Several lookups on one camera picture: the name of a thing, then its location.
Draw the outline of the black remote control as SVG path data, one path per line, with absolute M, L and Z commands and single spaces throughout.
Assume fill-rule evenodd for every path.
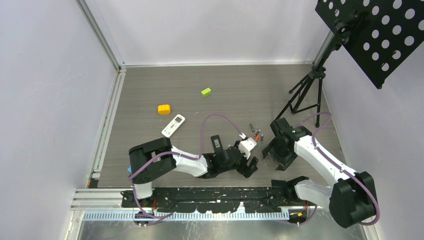
M 224 149 L 221 143 L 221 139 L 219 135 L 213 135 L 210 137 L 213 150 L 215 154 L 221 153 Z

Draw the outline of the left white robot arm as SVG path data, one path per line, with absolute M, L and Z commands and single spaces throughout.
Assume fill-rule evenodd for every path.
M 257 142 L 253 138 L 237 140 L 227 149 L 223 148 L 218 135 L 213 135 L 210 139 L 214 151 L 202 155 L 178 149 L 171 144 L 168 137 L 132 147 L 128 151 L 131 172 L 129 180 L 135 190 L 135 202 L 141 207 L 148 207 L 154 199 L 152 182 L 171 171 L 201 179 L 215 178 L 233 170 L 249 178 L 257 171 L 259 160 L 252 155 Z

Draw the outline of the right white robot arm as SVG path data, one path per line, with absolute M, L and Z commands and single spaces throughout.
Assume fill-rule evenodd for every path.
M 330 212 L 342 228 L 355 224 L 373 225 L 380 219 L 380 207 L 373 177 L 366 171 L 357 172 L 326 150 L 316 139 L 316 133 L 304 126 L 291 126 L 285 118 L 270 124 L 274 134 L 262 150 L 263 157 L 270 156 L 279 171 L 285 171 L 293 161 L 306 160 L 327 182 L 321 185 L 306 176 L 290 181 L 273 181 L 291 205 L 308 201 Z

